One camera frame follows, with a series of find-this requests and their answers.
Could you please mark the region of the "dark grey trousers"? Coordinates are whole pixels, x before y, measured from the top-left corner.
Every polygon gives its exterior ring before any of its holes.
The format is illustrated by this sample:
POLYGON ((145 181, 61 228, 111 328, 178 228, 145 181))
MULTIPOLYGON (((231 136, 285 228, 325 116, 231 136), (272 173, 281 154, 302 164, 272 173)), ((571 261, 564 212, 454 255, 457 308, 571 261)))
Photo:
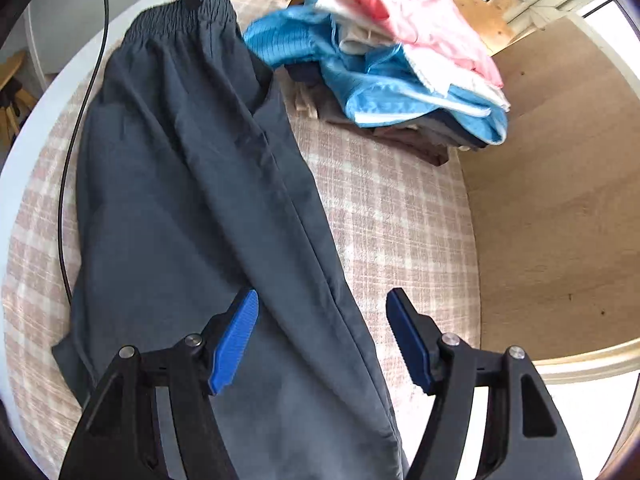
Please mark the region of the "dark grey trousers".
POLYGON ((402 476, 390 394, 314 177, 229 0, 134 20, 88 109, 76 203, 81 265, 52 352, 79 402, 121 346, 166 348, 250 287, 258 321, 213 400, 239 476, 402 476))

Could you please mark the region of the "dark brown folded clothes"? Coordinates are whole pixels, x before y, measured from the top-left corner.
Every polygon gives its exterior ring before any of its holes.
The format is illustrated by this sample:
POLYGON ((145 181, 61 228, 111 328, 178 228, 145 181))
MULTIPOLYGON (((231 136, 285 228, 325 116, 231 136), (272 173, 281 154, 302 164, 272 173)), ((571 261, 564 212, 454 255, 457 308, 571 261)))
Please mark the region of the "dark brown folded clothes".
POLYGON ((357 126, 345 116, 337 98, 324 83, 317 62, 287 65, 285 69, 293 81, 295 109, 300 114, 320 122, 342 125, 360 136, 370 136, 382 144, 401 148, 432 166, 439 167, 448 162, 448 148, 479 151, 488 147, 446 110, 434 110, 397 125, 357 126))

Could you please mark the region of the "white shirt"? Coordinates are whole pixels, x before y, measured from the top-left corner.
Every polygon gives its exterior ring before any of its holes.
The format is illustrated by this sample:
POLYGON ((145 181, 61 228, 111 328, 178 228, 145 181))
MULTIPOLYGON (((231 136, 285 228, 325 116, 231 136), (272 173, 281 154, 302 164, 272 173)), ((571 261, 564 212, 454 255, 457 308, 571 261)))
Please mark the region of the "white shirt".
POLYGON ((427 90, 448 96, 450 88, 456 86, 481 96, 505 112, 510 110, 510 103, 502 90, 481 74, 457 65, 433 49, 393 44, 365 16, 349 9, 347 0, 317 0, 314 8, 329 12, 336 19, 338 48, 343 53, 366 55, 371 52, 382 54, 384 49, 394 51, 400 54, 427 90))

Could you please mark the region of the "large brown wooden board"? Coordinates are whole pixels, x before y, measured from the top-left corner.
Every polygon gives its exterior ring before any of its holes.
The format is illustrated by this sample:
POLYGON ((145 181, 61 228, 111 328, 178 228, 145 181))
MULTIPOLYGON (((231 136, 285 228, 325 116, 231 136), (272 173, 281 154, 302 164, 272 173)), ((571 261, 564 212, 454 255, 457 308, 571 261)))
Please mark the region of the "large brown wooden board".
POLYGON ((535 359, 639 335, 639 81, 581 18, 499 52, 503 144, 461 156, 485 349, 535 359))

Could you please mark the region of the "light blue garment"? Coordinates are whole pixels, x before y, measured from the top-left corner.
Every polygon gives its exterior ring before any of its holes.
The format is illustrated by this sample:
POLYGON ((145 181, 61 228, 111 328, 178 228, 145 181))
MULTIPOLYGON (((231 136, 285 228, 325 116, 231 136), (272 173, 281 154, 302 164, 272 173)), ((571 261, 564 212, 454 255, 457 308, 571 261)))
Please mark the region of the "light blue garment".
POLYGON ((446 110, 472 136, 488 145, 506 140, 502 108, 452 86, 448 96, 427 90, 399 53, 345 54, 338 48, 337 21, 314 8, 317 0, 272 12, 244 32, 246 44, 272 68, 317 62, 326 86, 356 125, 397 125, 434 110, 446 110))

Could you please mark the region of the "wooden stool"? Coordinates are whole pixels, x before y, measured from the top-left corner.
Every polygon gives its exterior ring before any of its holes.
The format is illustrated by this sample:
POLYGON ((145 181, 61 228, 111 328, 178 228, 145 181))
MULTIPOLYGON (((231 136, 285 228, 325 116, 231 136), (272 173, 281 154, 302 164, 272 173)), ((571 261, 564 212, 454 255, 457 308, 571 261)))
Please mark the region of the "wooden stool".
POLYGON ((17 79, 18 71, 27 60, 26 51, 12 54, 1 64, 1 145, 12 148, 21 131, 21 112, 30 114, 37 99, 17 79))

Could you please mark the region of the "pink shirt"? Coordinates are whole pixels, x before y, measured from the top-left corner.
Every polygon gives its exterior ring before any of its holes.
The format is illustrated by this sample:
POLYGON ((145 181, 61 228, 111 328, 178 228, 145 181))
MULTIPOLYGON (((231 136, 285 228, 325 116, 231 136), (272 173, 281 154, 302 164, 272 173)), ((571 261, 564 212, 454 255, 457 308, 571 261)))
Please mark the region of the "pink shirt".
POLYGON ((400 44, 426 47, 474 70, 499 88, 501 75, 480 35, 454 0, 347 0, 383 35, 400 44))

